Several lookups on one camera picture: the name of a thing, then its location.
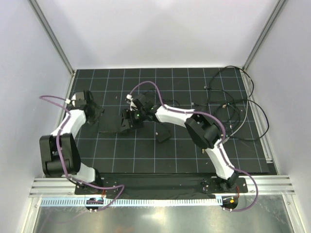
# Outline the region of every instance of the black cable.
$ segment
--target black cable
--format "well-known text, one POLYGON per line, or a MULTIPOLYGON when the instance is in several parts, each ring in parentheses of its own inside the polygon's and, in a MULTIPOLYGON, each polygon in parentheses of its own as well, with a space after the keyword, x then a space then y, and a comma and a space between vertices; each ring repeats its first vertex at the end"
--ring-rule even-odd
MULTIPOLYGON (((232 98, 232 100, 234 101, 234 98, 232 97, 232 95, 230 95, 227 91, 225 91, 225 90, 223 90, 223 89, 218 89, 218 88, 213 88, 213 87, 205 87, 205 89, 207 90, 207 91, 222 91, 222 92, 224 92, 225 94, 227 94, 228 96, 230 96, 230 98, 232 98)), ((208 105, 210 102, 209 102, 209 99, 210 98, 208 98, 207 97, 207 103, 206 103, 206 105, 208 105)))
POLYGON ((268 132, 268 130, 269 130, 269 128, 270 128, 270 124, 269 124, 268 117, 267 117, 265 111, 262 109, 262 107, 261 107, 259 104, 257 104, 256 102, 252 101, 252 100, 249 100, 249 99, 241 99, 241 100, 236 100, 236 103, 243 102, 243 101, 252 102, 253 104, 255 104, 255 105, 262 111, 262 113, 263 113, 263 115, 264 115, 264 117, 266 118, 266 121, 267 121, 267 129, 266 129, 266 131, 265 131, 261 136, 259 136, 258 138, 254 138, 254 139, 245 139, 245 138, 240 138, 240 137, 235 137, 235 136, 231 136, 231 137, 232 137, 232 138, 239 139, 239 140, 242 140, 242 141, 249 141, 249 142, 258 141, 258 140, 260 140, 261 138, 263 138, 263 137, 267 134, 267 132, 268 132))
POLYGON ((238 127, 238 125, 239 125, 239 123, 240 123, 240 121, 241 121, 241 114, 240 114, 240 110, 239 110, 239 108, 234 104, 234 103, 230 103, 230 102, 226 102, 226 103, 224 103, 224 104, 221 104, 219 107, 217 107, 216 108, 216 110, 214 111, 214 113, 212 114, 213 116, 215 116, 215 117, 217 117, 217 118, 219 118, 218 116, 217 116, 217 112, 219 111, 219 110, 221 110, 221 109, 226 109, 226 108, 232 108, 233 110, 234 110, 234 112, 233 112, 233 114, 230 116, 230 114, 229 114, 229 119, 227 120, 227 121, 222 121, 222 123, 224 124, 224 125, 226 125, 226 124, 229 124, 229 126, 230 126, 230 131, 234 131, 237 127, 238 127), (237 119, 234 121, 234 122, 232 122, 233 121, 233 118, 234 118, 234 116, 235 115, 238 115, 238 117, 237 117, 237 119))
MULTIPOLYGON (((216 76, 217 76, 218 74, 221 73, 221 71, 223 71, 223 70, 225 70, 225 69, 227 69, 227 68, 231 68, 231 67, 232 67, 232 68, 236 68, 236 69, 242 71, 242 72, 243 72, 244 74, 246 74, 247 77, 250 79, 250 81, 251 81, 251 83, 252 83, 252 91, 251 91, 251 93, 249 94, 248 97, 251 97, 251 96, 253 95, 254 88, 255 88, 254 82, 253 82, 252 78, 249 76, 249 74, 248 74, 245 70, 243 70, 243 69, 241 69, 241 68, 239 68, 239 67, 236 67, 236 66, 226 66, 226 67, 223 67, 223 68, 219 69, 219 71, 217 71, 217 73, 214 74, 214 75, 212 76, 211 80, 210 80, 209 83, 208 83, 207 89, 210 89, 210 88, 211 88, 211 84, 212 84, 213 80, 216 78, 216 76)), ((207 102, 208 102, 208 103, 209 103, 209 100, 210 100, 210 94, 211 94, 210 91, 211 91, 211 89, 208 90, 208 97, 207 97, 207 102)))

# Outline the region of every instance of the enclosure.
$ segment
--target enclosure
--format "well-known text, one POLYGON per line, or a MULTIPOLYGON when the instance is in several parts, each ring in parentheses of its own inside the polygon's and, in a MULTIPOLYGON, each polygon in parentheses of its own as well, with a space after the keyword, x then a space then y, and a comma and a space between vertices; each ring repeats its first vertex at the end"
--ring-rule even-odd
POLYGON ((3 232, 310 232, 307 0, 2 5, 3 232), (45 178, 39 146, 65 114, 39 97, 84 90, 104 113, 74 137, 81 162, 107 186, 125 185, 110 208, 90 214, 86 200, 101 195, 45 178), (188 129, 145 121, 116 130, 130 93, 219 119, 231 164, 256 182, 240 174, 237 209, 254 206, 223 211, 225 194, 193 188, 217 171, 188 129))

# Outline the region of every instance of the aluminum frame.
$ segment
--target aluminum frame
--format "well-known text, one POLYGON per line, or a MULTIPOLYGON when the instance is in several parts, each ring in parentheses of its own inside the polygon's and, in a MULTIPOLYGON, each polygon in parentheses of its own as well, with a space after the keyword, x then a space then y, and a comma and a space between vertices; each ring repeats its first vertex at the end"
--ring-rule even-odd
MULTIPOLYGON (((255 185, 248 176, 245 178, 248 187, 248 193, 240 195, 255 195, 255 185)), ((268 175, 254 176, 258 185, 259 195, 294 195, 294 188, 291 180, 287 175, 268 175)), ((84 195, 74 194, 75 185, 69 182, 66 178, 36 178, 30 190, 30 198, 45 198, 45 197, 84 197, 84 195)))
MULTIPOLYGON (((65 96, 66 99, 68 99, 68 98, 70 97, 70 92, 71 92, 71 88, 72 88, 72 86, 73 86, 73 82, 74 82, 75 77, 76 77, 76 73, 77 73, 77 70, 74 70, 74 71, 73 71, 73 74, 72 74, 71 77, 70 77, 70 81, 69 81, 69 84, 68 84, 68 87, 67 87, 66 96, 65 96)), ((59 114, 59 116, 58 116, 58 120, 57 120, 57 122, 56 122, 55 128, 57 128, 57 127, 60 125, 60 123, 62 123, 62 121, 63 121, 63 119, 64 119, 64 115, 65 115, 65 110, 62 109, 61 112, 60 112, 60 114, 59 114)))
POLYGON ((276 3, 272 13, 270 14, 266 24, 264 25, 254 47, 252 48, 252 51, 248 55, 248 58, 246 59, 246 62, 243 66, 244 70, 247 70, 252 63, 253 59, 255 58, 258 50, 260 49, 261 45, 263 44, 265 38, 267 37, 269 31, 271 30, 274 22, 276 21, 277 17, 281 13, 282 9, 284 8, 285 4, 287 3, 287 0, 278 0, 276 3))
POLYGON ((49 36, 52 44, 54 45, 54 48, 56 49, 56 51, 58 52, 60 58, 62 59, 62 61, 64 62, 65 66, 67 67, 69 73, 71 75, 73 75, 74 73, 74 69, 72 68, 67 56, 65 55, 62 47, 60 46, 52 28, 50 27, 47 19, 45 18, 38 2, 36 0, 28 0, 29 4, 31 5, 32 9, 34 10, 35 14, 38 17, 38 20, 40 21, 42 27, 44 28, 45 32, 47 33, 47 35, 49 36))
MULTIPOLYGON (((252 90, 252 84, 251 82, 249 82, 249 78, 242 71, 240 72, 241 72, 242 80, 245 86, 246 94, 247 96, 249 96, 252 90)), ((254 102, 257 102, 255 93, 253 93, 253 95, 249 99, 254 102)), ((257 127, 258 133, 259 135, 263 135, 263 133, 266 131, 266 125, 264 124, 266 119, 264 118, 263 114, 260 114, 259 108, 254 103, 249 102, 249 106, 252 109, 254 120, 255 120, 255 125, 257 127)), ((266 134, 264 137, 262 137, 260 139, 260 142, 261 142, 263 152, 264 152, 267 162, 268 163, 274 162, 273 156, 272 156, 274 153, 273 153, 272 147, 270 146, 271 143, 270 143, 269 135, 266 134)))

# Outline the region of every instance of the small black object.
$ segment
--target small black object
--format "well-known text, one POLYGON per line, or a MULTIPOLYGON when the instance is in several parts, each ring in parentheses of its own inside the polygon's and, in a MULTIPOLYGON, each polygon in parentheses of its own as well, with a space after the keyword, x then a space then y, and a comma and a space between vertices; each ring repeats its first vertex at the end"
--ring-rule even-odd
POLYGON ((171 133, 162 124, 159 125, 161 125, 161 127, 159 127, 157 132, 155 133, 155 138, 158 141, 158 143, 163 143, 171 138, 171 133))
POLYGON ((217 194, 217 193, 236 193, 236 187, 239 187, 240 193, 247 193, 248 188, 245 178, 237 178, 234 184, 229 188, 224 181, 220 181, 220 178, 206 178, 200 183, 201 192, 205 194, 217 194))
MULTIPOLYGON (((87 205, 103 205, 104 200, 103 198, 90 198, 86 201, 87 205)), ((97 206, 86 206, 88 210, 98 210, 97 206)))

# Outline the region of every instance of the black grid mat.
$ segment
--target black grid mat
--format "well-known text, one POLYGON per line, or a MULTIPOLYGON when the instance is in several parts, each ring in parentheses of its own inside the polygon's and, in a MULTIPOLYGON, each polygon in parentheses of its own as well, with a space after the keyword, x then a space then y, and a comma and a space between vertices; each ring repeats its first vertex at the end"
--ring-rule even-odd
MULTIPOLYGON (((95 101, 104 106, 107 124, 115 124, 115 116, 129 105, 125 97, 135 85, 142 81, 153 81, 159 87, 162 98, 175 99, 180 108, 190 109, 191 103, 205 103, 207 91, 204 86, 218 68, 159 68, 159 69, 96 69, 78 70, 72 93, 90 90, 95 101)), ((149 90, 153 86, 142 85, 134 92, 149 90)), ((232 97, 246 98, 244 84, 238 70, 222 71, 213 81, 213 88, 226 90, 232 97)), ((223 92, 213 92, 211 101, 225 100, 223 92)), ((211 104, 208 112, 218 105, 211 104)), ((241 119, 245 106, 241 104, 241 119)), ((223 109, 217 117, 228 119, 229 109, 223 109)), ((186 173, 215 172, 207 154, 202 154, 189 137, 186 129, 168 124, 172 138, 162 144, 155 140, 161 125, 145 122, 143 129, 128 134, 98 133, 98 124, 85 124, 76 137, 81 160, 100 172, 116 173, 186 173)), ((236 134, 243 138, 256 138, 258 131, 253 114, 248 111, 247 122, 236 134)), ((248 172, 269 172, 260 141, 244 142, 229 139, 225 145, 231 163, 248 172)))

